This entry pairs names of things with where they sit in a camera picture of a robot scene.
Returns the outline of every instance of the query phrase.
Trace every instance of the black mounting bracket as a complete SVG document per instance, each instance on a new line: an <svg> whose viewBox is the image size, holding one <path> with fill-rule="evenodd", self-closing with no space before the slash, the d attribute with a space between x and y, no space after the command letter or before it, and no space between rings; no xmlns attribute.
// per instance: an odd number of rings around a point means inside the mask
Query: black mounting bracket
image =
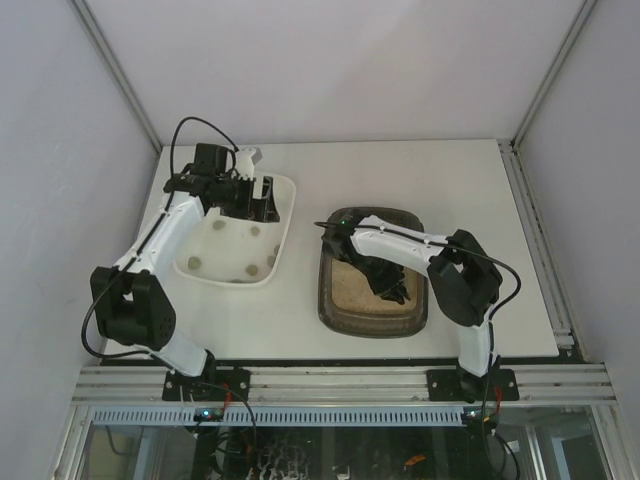
<svg viewBox="0 0 640 480"><path fill-rule="evenodd" d="M494 369L491 372L491 384L487 393L488 401L496 401L494 387L502 391L502 401L515 402L520 400L520 392L516 382L516 374L508 368ZM427 388L429 400L432 402L468 402L482 400L469 398L469 392L463 390L460 374L455 369L434 369L427 371Z"/></svg>
<svg viewBox="0 0 640 480"><path fill-rule="evenodd" d="M228 388L245 401L249 399L251 388L251 372L243 368L217 367L213 385ZM162 389L162 400L165 402L224 402L227 393L223 389L198 384L198 379L191 379L179 373L167 372ZM238 401L235 396L231 401Z"/></svg>

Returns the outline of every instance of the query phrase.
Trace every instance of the gray circular dot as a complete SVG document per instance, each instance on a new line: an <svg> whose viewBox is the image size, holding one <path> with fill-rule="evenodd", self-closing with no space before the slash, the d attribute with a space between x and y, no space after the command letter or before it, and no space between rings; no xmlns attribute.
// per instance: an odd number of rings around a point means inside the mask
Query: gray circular dot
<svg viewBox="0 0 640 480"><path fill-rule="evenodd" d="M202 261L198 257L189 257L189 261L187 262L187 267L189 270L197 270L202 265Z"/></svg>
<svg viewBox="0 0 640 480"><path fill-rule="evenodd" d="M245 272L251 277L255 277L258 274L258 266L257 265L249 265Z"/></svg>

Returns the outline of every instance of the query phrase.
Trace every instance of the black cable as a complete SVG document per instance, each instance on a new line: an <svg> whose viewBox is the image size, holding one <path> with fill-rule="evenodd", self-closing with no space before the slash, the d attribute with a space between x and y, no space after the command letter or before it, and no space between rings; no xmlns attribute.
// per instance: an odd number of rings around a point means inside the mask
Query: black cable
<svg viewBox="0 0 640 480"><path fill-rule="evenodd" d="M247 455L243 455L242 453L239 453L239 452L231 452L229 450L225 450L222 447L217 447L216 448L216 452L220 452L220 453L223 453L223 454L225 454L225 455L227 455L229 457L238 458L240 460L245 460L247 458Z"/></svg>
<svg viewBox="0 0 640 480"><path fill-rule="evenodd" d="M480 432L482 435L482 444L484 447L484 453L487 457L487 462L489 464L489 468L491 469L491 471L493 472L493 476L497 479L504 479L504 476L502 475L504 473L504 469L505 469L505 465L506 465L506 459L503 459L503 463L502 463L502 467L500 468L500 470L496 470L496 468L493 465L493 462L491 460L491 453L489 452L489 445L487 443L487 434L484 428L484 424L485 424L485 412L487 409L487 396L489 394L489 385L491 383L490 377L491 377L491 367L493 366L493 347L494 347L494 336L493 336L493 322L491 321L491 317L492 315L489 314L489 365L487 368L487 378L485 381L485 386L484 386L484 394L482 395L482 407L480 408ZM520 464L518 463L518 459L516 458L515 454L513 453L513 450L511 450L511 447L509 447L509 445L504 441L504 439L502 437L500 437L495 431L493 432L493 435L498 439L498 441L500 441L501 443L503 443L503 445L506 445L507 449L509 450L509 453L511 454L511 458L513 459L513 463L515 464L516 467L516 477L514 478L514 480L520 480Z"/></svg>
<svg viewBox="0 0 640 480"><path fill-rule="evenodd" d="M140 436L138 437L138 448L136 448L135 452L121 452L119 451L115 444L113 443L113 437L111 436L111 428L109 428L108 425L104 426L104 429L107 432L107 439L109 440L109 447L111 447L111 451L116 454L119 455L121 457L136 457L138 455L138 452L140 451L140 445L142 444L142 434L144 433L144 427L140 428Z"/></svg>
<svg viewBox="0 0 640 480"><path fill-rule="evenodd" d="M235 398L237 398L244 404L245 408L249 412L249 416L251 417L251 426L253 427L253 446L252 446L253 451L251 452L251 455L254 456L258 450L258 424L256 422L256 417L249 403L244 398L242 398L242 396L239 393L234 392L230 388L223 387L222 385L215 385L213 383L206 383L206 382L200 382L200 381L194 382L194 385L196 386L202 385L210 388L216 388L218 390L222 390L224 392L230 393L231 395L233 395Z"/></svg>
<svg viewBox="0 0 640 480"><path fill-rule="evenodd" d="M169 178L173 177L173 174L175 173L173 157L174 157L174 150L175 150L175 147L176 147L176 141L178 139L178 134L180 133L180 129L182 128L182 126L185 123L187 123L189 120L194 120L194 121L197 121L197 122L200 122L200 123L204 123L205 125L211 127L216 132L218 132L220 135L222 135L233 146L233 150L231 150L231 158L233 159L233 166L231 167L230 171L235 171L237 173L237 170L236 170L236 152L239 151L239 148L234 143L234 141L231 140L231 138L229 138L222 130L220 130L214 124L212 124L212 123L210 123L210 122L208 122L208 121L206 121L206 120L204 120L202 118L190 116L190 117L185 117L182 120L180 120L180 122L178 123L178 125L176 127L175 132L173 133L173 138L171 139L171 147L170 147L170 150L169 150L169 172L170 172L170 177ZM82 341L82 346L84 347L84 349L90 355L92 355L93 357L100 358L102 360L105 360L105 359L113 360L113 359L116 359L116 358L129 357L131 355L139 355L139 354L151 355L151 353L148 350L132 350L132 351L129 351L129 352L115 353L115 354L111 354L111 355L107 355L107 354L104 354L104 353L97 352L96 350L91 348L91 346L89 345L89 341L87 340L87 328L88 328L88 325L89 325L89 320L91 319L91 315L95 311L96 306L98 305L98 303L100 302L102 297L104 297L107 294L107 292L109 291L109 289L116 283L116 281L119 280L120 277L122 275L124 275L127 272L127 270L129 270L129 268L131 268L131 265L133 265L133 263L136 261L136 258L140 256L140 254L142 253L144 248L149 243L149 240L151 240L153 235L156 233L156 231L160 227L160 224L162 223L162 221L165 219L165 217L168 214L169 207L171 206L171 202L173 201L173 196L174 196L174 192L171 192L169 194L169 198L167 199L167 203L166 203L166 205L164 207L164 211L158 217L158 219L156 220L156 223L153 224L153 227L151 227L151 230L149 230L149 233L147 234L147 236L142 240L142 242L140 242L140 246L136 249L136 256L133 257L131 260L129 260L129 262L124 266L124 268L122 270L120 270L116 275L114 275L114 277L111 279L111 281L109 281L109 283L107 283L107 285L104 287L104 289L98 294L98 297L93 301L93 303L91 304L91 306L87 310L87 313L85 314L84 320L82 322L82 330L81 330L81 334L80 334L80 340Z"/></svg>
<svg viewBox="0 0 640 480"><path fill-rule="evenodd" d="M516 468L516 476L514 477L514 480L520 480L520 475L521 475L520 464L518 463L516 454L513 452L513 450L507 443L507 441L504 438L502 438L497 432L494 433L493 436L496 437L496 440L498 440L498 442L502 444L503 449L506 449L509 452L509 455L511 455L511 458L513 458L513 464ZM506 463L502 465L502 471L504 471L505 465Z"/></svg>
<svg viewBox="0 0 640 480"><path fill-rule="evenodd" d="M209 464L211 466L211 469L218 474L218 477L220 479L222 479L224 476L224 471L220 468L220 465L218 465L218 459L216 458L215 453L209 457L209 461L211 462Z"/></svg>
<svg viewBox="0 0 640 480"><path fill-rule="evenodd" d="M470 438L475 438L475 435L473 433L471 433L471 432L468 432L466 428L463 428L462 431L467 434L467 450L469 450L469 448L470 448L469 447L469 439ZM498 470L497 472L496 471L492 471L492 474L494 476L496 475L496 473L497 473L497 475L502 475L504 473L505 468L507 467L507 456L509 454L507 453L507 449L503 448L502 445L500 446L500 448L502 450L502 465L500 466L500 470ZM469 477L469 478L471 478L470 475L469 475L470 469L471 469L471 467L467 466L467 477Z"/></svg>

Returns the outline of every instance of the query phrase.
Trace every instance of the aluminum frame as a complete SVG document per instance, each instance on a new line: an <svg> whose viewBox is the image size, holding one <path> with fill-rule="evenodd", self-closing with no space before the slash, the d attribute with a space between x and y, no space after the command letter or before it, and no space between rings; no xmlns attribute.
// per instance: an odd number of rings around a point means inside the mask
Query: aluminum frame
<svg viewBox="0 0 640 480"><path fill-rule="evenodd" d="M531 100L529 108L527 108L527 112L525 113L520 122L520 125L518 126L518 130L516 130L516 134L513 139L513 144L516 148L519 148L522 145L522 142L524 141L524 138L526 137L531 124L540 111L540 107L547 98L547 95L549 94L553 83L558 77L558 74L562 71L563 66L567 62L569 55L578 42L578 39L580 38L580 35L582 34L582 31L589 21L589 18L595 10L598 2L599 0L583 0L580 9L576 13L573 22L569 27L569 30L560 43L558 52L553 58L549 69L545 73L542 82L538 87L538 90L536 90L533 100Z"/></svg>
<svg viewBox="0 0 640 480"><path fill-rule="evenodd" d="M420 367L247 367L249 404L255 407L410 407L466 406L465 402L430 402L426 374ZM521 399L505 405L616 405L603 365L511 365ZM164 367L85 367L72 406L158 406ZM210 402L188 402L206 407Z"/></svg>
<svg viewBox="0 0 640 480"><path fill-rule="evenodd" d="M293 413L313 409L341 411L343 414L353 412L349 422L351 426L366 425L366 417L358 417L357 413L367 409L371 411L375 407L403 414L468 406L463 402L429 402L426 372L432 368L442 367L248 367L252 373L249 403L262 413ZM517 402L504 402L505 407L590 408L594 433L600 437L607 468L612 472L611 478L638 478L633 464L634 453L628 447L630 443L619 422L613 389L603 365L522 365L513 366L513 369L522 398ZM104 412L120 408L123 412L145 414L184 409L193 413L198 407L212 406L210 402L185 401L182 406L175 402L163 402L161 393L165 374L164 367L84 368L61 442L64 448L51 477L59 480L76 477L91 423L94 420L96 424L108 423L108 416ZM234 403L231 408L241 411L243 407ZM169 415L163 422L155 424L183 425L188 417L189 414ZM130 421L123 420L122 415L118 418L120 421L117 424L139 424L141 417L131 417ZM305 423L301 417L297 418L296 425L313 425L313 422ZM544 475L544 464L539 451L536 453L536 446L529 437L527 435L529 454L533 460L531 467L538 478L545 478L541 476Z"/></svg>
<svg viewBox="0 0 640 480"><path fill-rule="evenodd" d="M581 349L584 342L579 324L574 321L573 308L564 293L526 168L512 142L499 140L498 147L558 348L566 350L569 356L582 354L588 359L588 352Z"/></svg>
<svg viewBox="0 0 640 480"><path fill-rule="evenodd" d="M86 0L67 0L67 3L75 13L80 25L87 34L87 38L93 45L104 65L107 73L113 79L113 83L122 95L125 103L129 107L133 118L138 122L140 128L144 132L145 136L149 140L151 147L155 152L160 155L162 151L162 142L160 137L153 128L153 124L149 119L138 95L131 86L123 68L120 66L120 62L113 52L111 45L107 41L104 33L100 29L100 25L91 8Z"/></svg>

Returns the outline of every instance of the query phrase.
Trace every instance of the white wall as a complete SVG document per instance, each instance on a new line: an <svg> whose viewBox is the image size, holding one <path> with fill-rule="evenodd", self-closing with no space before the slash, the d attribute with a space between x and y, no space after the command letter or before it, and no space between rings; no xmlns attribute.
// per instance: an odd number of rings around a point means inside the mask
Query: white wall
<svg viewBox="0 0 640 480"><path fill-rule="evenodd" d="M640 446L640 2L600 2L523 157L594 360Z"/></svg>
<svg viewBox="0 0 640 480"><path fill-rule="evenodd" d="M45 478L155 155L64 0L0 3L0 477ZM95 331L93 341L97 342Z"/></svg>
<svg viewBox="0 0 640 480"><path fill-rule="evenodd" d="M165 144L260 144L511 137L582 0L88 3Z"/></svg>

